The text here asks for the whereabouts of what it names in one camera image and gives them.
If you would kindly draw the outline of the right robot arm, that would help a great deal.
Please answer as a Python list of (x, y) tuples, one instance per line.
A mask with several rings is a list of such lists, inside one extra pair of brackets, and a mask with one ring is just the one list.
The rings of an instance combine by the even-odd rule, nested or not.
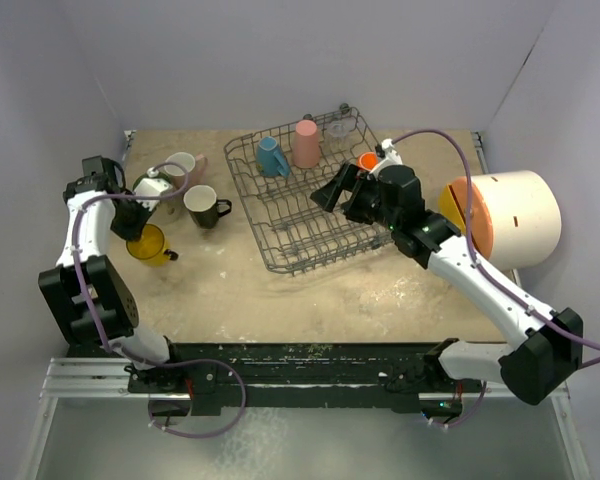
[(448, 281), (503, 335), (501, 343), (449, 339), (436, 346), (424, 369), (432, 389), (465, 379), (497, 382), (537, 405), (580, 368), (581, 317), (554, 310), (471, 252), (460, 230), (426, 207), (412, 168), (393, 165), (373, 175), (345, 163), (310, 198), (326, 212), (340, 206), (349, 221), (387, 228), (403, 255)]

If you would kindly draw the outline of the yellow mug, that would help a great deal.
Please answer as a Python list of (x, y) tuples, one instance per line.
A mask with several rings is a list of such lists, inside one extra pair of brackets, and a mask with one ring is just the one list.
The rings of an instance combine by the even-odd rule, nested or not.
[(126, 250), (134, 259), (154, 268), (179, 259), (179, 254), (171, 249), (164, 232), (153, 224), (143, 227), (139, 239), (127, 241)]

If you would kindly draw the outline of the pink mug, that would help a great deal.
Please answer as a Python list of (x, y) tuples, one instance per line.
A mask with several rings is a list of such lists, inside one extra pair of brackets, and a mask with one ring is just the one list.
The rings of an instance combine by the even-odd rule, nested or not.
[(208, 159), (202, 155), (176, 152), (167, 158), (163, 171), (176, 188), (191, 188), (203, 182)]

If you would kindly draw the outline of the orange mug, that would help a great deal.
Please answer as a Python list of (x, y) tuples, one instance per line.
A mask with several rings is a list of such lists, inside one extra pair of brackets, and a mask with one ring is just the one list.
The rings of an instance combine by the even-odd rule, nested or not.
[(379, 164), (379, 159), (375, 152), (366, 152), (357, 159), (357, 166), (366, 172), (373, 172)]

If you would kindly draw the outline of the white cat mug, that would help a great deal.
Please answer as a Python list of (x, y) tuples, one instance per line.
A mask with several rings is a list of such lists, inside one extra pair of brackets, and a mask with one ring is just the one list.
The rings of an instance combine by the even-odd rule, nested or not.
[[(163, 172), (158, 172), (158, 175), (156, 177), (150, 177), (147, 173), (138, 177), (133, 184), (133, 192), (136, 195), (156, 195), (156, 192), (150, 189), (150, 180), (160, 180), (162, 183), (168, 185), (168, 189), (160, 193), (161, 196), (176, 191), (176, 186), (174, 185), (170, 177), (164, 174)], [(169, 199), (160, 201), (156, 205), (156, 208), (153, 211), (153, 214), (150, 218), (150, 222), (158, 226), (168, 225), (170, 223), (175, 222), (180, 217), (182, 211), (183, 206), (181, 202), (181, 197), (170, 197)]]

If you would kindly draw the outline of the black mug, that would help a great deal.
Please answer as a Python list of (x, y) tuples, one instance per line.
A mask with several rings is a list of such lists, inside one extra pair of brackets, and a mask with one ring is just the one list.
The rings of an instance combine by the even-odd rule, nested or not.
[(220, 199), (208, 185), (191, 187), (184, 194), (183, 203), (194, 223), (205, 230), (213, 229), (222, 217), (232, 212), (232, 202)]

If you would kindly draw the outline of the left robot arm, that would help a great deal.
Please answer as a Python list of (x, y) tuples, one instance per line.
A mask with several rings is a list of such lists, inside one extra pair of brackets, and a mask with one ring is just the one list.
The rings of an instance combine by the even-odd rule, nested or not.
[(167, 337), (140, 324), (136, 301), (107, 255), (110, 235), (140, 239), (162, 199), (173, 197), (173, 186), (152, 168), (128, 189), (121, 165), (102, 156), (84, 159), (82, 169), (63, 193), (66, 239), (55, 266), (39, 274), (39, 289), (71, 346), (129, 360), (136, 391), (174, 392), (186, 369)]

